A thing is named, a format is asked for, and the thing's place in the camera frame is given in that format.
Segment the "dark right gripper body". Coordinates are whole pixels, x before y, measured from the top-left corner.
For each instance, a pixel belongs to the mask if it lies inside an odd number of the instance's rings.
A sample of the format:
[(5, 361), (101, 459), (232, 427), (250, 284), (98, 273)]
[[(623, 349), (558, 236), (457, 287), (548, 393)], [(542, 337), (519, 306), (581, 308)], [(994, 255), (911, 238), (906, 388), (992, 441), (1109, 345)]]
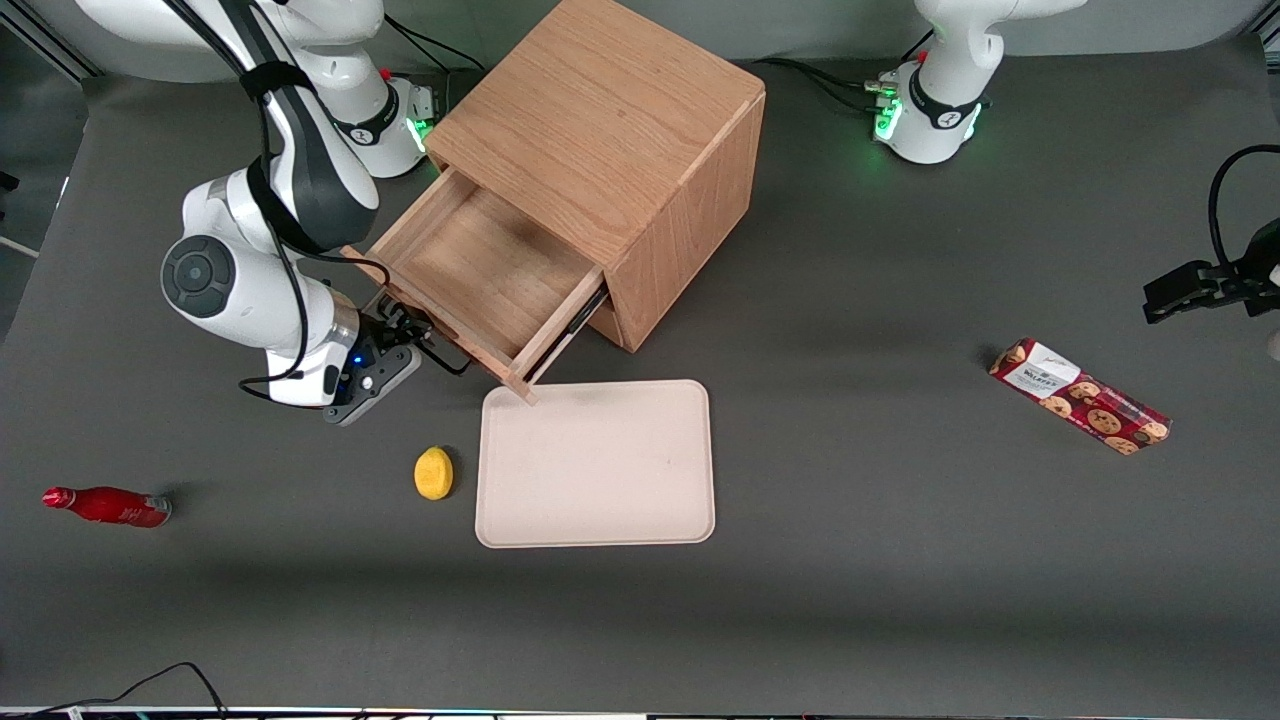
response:
[(392, 296), (376, 296), (360, 313), (358, 346), (365, 354), (385, 354), (397, 346), (412, 346), (408, 329), (394, 327)]

